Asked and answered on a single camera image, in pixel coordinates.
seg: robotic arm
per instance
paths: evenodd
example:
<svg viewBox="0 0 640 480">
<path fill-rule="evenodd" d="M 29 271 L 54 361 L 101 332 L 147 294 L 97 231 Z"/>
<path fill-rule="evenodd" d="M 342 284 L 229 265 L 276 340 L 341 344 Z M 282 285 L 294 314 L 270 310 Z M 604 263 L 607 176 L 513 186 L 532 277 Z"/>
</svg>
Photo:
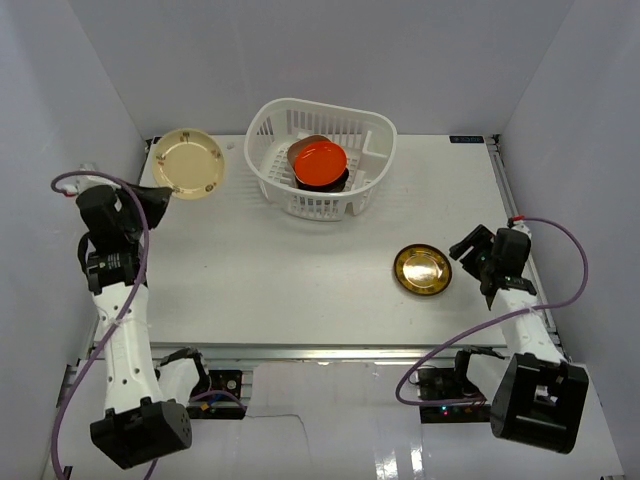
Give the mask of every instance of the robotic arm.
<svg viewBox="0 0 640 480">
<path fill-rule="evenodd" d="M 141 223 L 126 193 L 108 181 L 87 178 L 79 182 L 76 199 L 89 229 L 80 241 L 78 258 L 98 310 L 98 333 L 104 335 L 116 321 L 140 268 Z M 149 228 L 155 228 L 171 189 L 131 188 Z M 95 250 L 87 256 L 88 241 Z M 105 416 L 90 427 L 92 442 L 121 468 L 189 448 L 186 406 L 194 389 L 209 388 L 197 350 L 179 350 L 154 367 L 146 318 L 148 296 L 145 282 L 105 347 Z"/>
<path fill-rule="evenodd" d="M 558 351 L 533 309 L 533 284 L 522 278 L 531 250 L 524 225 L 501 228 L 493 235 L 479 225 L 450 249 L 464 270 L 480 280 L 491 308 L 499 295 L 509 310 L 530 313 L 501 324 L 511 360 L 490 349 L 465 349 L 456 355 L 455 375 L 471 382 L 491 405 L 491 430 L 498 438 L 569 453 L 575 445 L 589 386 L 585 370 Z"/>
</svg>

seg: black label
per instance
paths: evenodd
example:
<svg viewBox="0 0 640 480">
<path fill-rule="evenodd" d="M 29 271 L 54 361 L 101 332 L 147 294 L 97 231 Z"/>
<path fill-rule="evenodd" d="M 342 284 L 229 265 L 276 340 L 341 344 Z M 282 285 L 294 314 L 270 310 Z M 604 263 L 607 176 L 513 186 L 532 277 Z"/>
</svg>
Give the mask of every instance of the black label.
<svg viewBox="0 0 640 480">
<path fill-rule="evenodd" d="M 449 135 L 451 143 L 484 143 L 484 138 L 478 135 Z"/>
</svg>

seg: white plastic basket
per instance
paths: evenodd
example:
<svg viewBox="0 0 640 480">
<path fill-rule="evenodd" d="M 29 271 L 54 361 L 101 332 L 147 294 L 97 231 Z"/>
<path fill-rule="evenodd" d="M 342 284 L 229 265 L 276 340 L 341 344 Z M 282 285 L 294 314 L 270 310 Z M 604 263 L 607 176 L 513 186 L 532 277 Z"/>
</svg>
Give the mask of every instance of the white plastic basket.
<svg viewBox="0 0 640 480">
<path fill-rule="evenodd" d="M 309 135 L 324 135 L 347 153 L 349 179 L 343 192 L 299 190 L 287 160 L 289 147 Z M 347 206 L 362 212 L 389 171 L 396 150 L 396 128 L 377 113 L 282 98 L 255 116 L 244 142 L 249 167 L 270 202 L 302 218 L 336 221 Z"/>
</svg>

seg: gray wall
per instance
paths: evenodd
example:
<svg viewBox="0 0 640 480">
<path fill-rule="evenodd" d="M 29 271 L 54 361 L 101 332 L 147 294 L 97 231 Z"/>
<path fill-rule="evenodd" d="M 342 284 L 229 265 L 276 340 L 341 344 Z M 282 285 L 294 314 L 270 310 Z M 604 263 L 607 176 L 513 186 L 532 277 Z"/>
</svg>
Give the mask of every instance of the gray wall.
<svg viewBox="0 0 640 480">
<path fill-rule="evenodd" d="M 67 362 L 94 318 L 83 225 L 53 176 L 133 178 L 141 139 L 66 0 L 0 0 L 0 477 L 39 478 Z"/>
<path fill-rule="evenodd" d="M 640 4 L 576 2 L 504 132 L 520 212 L 564 223 L 591 259 L 584 297 L 554 318 L 569 353 L 589 366 L 630 479 L 640 478 L 639 86 Z M 573 247 L 534 234 L 547 292 L 570 295 Z"/>
<path fill-rule="evenodd" d="M 401 133 L 501 132 L 572 0 L 70 0 L 143 135 L 244 133 L 274 98 Z"/>
</svg>

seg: gold plate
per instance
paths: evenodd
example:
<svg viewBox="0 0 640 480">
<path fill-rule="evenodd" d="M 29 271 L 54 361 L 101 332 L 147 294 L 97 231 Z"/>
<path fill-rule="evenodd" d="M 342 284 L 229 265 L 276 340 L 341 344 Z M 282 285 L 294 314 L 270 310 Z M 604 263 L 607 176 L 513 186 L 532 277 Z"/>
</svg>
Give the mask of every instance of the gold plate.
<svg viewBox="0 0 640 480">
<path fill-rule="evenodd" d="M 224 179 L 224 157 L 218 144 L 205 132 L 191 128 L 173 130 L 156 144 L 153 177 L 173 196 L 184 200 L 206 197 Z"/>
<path fill-rule="evenodd" d="M 446 255 L 429 245 L 403 248 L 393 262 L 395 277 L 404 288 L 417 295 L 436 295 L 451 283 L 451 264 Z"/>
</svg>

